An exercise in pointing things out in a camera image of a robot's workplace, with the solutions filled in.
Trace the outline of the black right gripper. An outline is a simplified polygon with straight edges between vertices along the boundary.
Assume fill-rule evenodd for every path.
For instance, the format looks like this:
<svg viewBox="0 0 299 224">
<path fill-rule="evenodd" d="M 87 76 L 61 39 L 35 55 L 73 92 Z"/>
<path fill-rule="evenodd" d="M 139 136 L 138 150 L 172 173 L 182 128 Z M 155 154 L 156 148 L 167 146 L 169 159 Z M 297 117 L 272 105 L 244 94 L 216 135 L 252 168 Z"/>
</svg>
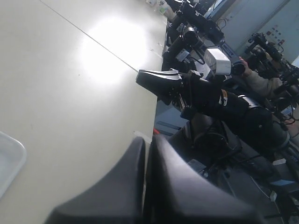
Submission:
<svg viewBox="0 0 299 224">
<path fill-rule="evenodd" d="M 168 71 L 139 70 L 136 83 L 155 94 L 165 104 L 173 104 L 183 114 L 207 114 L 210 82 L 202 79 L 194 71 L 179 73 Z"/>
</svg>

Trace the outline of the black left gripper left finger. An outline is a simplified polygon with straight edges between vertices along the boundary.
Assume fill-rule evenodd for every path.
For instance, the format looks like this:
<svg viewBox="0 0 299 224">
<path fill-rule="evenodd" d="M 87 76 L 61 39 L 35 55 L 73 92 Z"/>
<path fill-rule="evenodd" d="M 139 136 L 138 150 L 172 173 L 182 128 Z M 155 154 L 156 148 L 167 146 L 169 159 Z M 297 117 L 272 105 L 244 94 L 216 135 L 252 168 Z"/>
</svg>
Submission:
<svg viewBox="0 0 299 224">
<path fill-rule="evenodd" d="M 135 137 L 116 165 L 96 184 L 56 206 L 47 224 L 141 224 L 145 141 Z"/>
</svg>

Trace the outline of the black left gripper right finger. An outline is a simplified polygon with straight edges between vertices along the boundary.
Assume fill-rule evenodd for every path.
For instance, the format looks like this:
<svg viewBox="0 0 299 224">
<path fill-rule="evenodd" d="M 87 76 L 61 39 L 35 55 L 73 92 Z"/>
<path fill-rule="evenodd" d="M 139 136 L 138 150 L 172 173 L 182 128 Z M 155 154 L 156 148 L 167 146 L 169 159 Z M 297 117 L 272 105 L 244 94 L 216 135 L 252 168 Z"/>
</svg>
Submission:
<svg viewBox="0 0 299 224">
<path fill-rule="evenodd" d="M 146 224 L 264 224 L 251 205 L 196 173 L 162 135 L 149 148 L 143 207 Z"/>
</svg>

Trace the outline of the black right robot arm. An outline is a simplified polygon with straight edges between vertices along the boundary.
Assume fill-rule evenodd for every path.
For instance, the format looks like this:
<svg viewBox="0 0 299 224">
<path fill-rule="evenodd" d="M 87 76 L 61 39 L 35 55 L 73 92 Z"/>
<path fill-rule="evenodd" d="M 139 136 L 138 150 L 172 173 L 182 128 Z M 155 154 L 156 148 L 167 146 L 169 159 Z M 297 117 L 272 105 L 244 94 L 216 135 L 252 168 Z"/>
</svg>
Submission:
<svg viewBox="0 0 299 224">
<path fill-rule="evenodd" d="M 255 150 L 283 150 L 290 143 L 288 131 L 268 109 L 202 79 L 194 70 L 139 70 L 135 81 L 165 104 L 173 104 L 184 119 L 200 113 L 225 122 Z"/>
</svg>

